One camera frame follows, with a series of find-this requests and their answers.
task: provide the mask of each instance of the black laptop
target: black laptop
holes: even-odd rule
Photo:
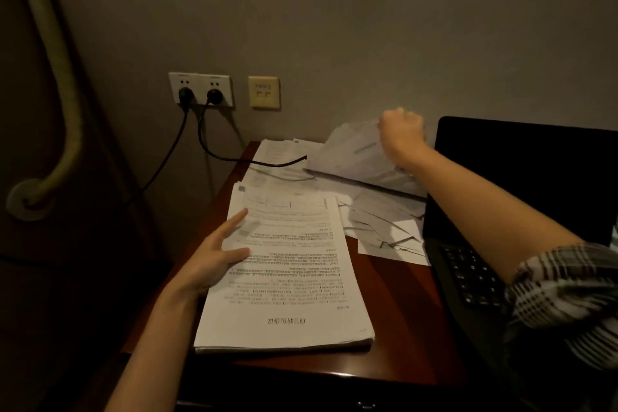
[[[618,214],[618,131],[443,117],[435,148],[585,241],[610,244]],[[457,331],[499,375],[504,285],[431,197],[423,236]]]

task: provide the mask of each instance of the fingers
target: fingers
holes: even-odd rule
[[[225,221],[218,229],[212,232],[213,240],[221,242],[224,239],[226,239],[229,235],[231,235],[234,232],[234,230],[236,229],[236,226],[241,221],[243,221],[243,219],[247,216],[247,213],[248,213],[247,209],[242,209],[231,219],[229,219],[228,221]]]
[[[223,257],[229,264],[239,262],[249,257],[249,248],[238,248],[230,251],[224,251]]]

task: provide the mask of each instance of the beige wall plate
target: beige wall plate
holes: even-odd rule
[[[249,77],[249,102],[251,108],[280,109],[278,77]]]

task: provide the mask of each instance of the wall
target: wall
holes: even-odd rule
[[[246,141],[323,141],[399,105],[430,140],[443,115],[618,128],[618,0],[60,1],[141,182],[181,120],[169,71],[230,74]],[[282,111],[249,108],[249,74],[281,78]],[[194,124],[147,196],[174,255],[211,198]],[[242,150],[215,111],[208,139]],[[230,165],[211,166],[218,188]]]
[[[26,0],[0,0],[0,199],[56,165],[64,125],[56,85]],[[32,411],[98,330],[146,253],[127,215],[93,229],[120,205],[86,120],[85,153],[50,216],[13,220],[0,209],[0,410]],[[104,349],[104,342],[97,345]]]

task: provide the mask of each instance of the dark wooden desk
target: dark wooden desk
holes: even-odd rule
[[[258,142],[251,142],[242,158],[252,158],[258,146]],[[196,238],[188,245],[180,262],[174,265],[166,282],[189,259],[204,237],[225,221],[232,187],[242,180],[247,168],[246,164],[237,164],[233,169],[213,199],[211,212],[198,227]],[[464,368],[431,269],[358,254],[357,240],[346,239],[352,266],[376,333],[371,350],[249,355],[245,358],[235,356],[228,363],[258,367],[257,370],[261,367],[414,385],[455,388],[464,385]],[[122,348],[123,352],[130,353],[135,348],[155,299],[156,296],[143,310]]]

